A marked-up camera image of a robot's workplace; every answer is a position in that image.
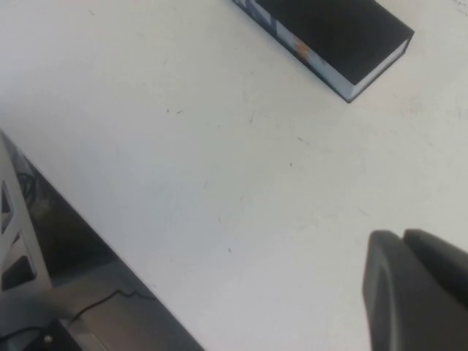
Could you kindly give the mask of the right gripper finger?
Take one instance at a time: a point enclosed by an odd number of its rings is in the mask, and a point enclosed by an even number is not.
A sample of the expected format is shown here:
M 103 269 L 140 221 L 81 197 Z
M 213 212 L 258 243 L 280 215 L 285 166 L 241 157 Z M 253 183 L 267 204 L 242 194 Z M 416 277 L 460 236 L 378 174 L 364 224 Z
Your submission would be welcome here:
M 363 300 L 372 350 L 467 349 L 467 252 L 431 233 L 372 232 Z

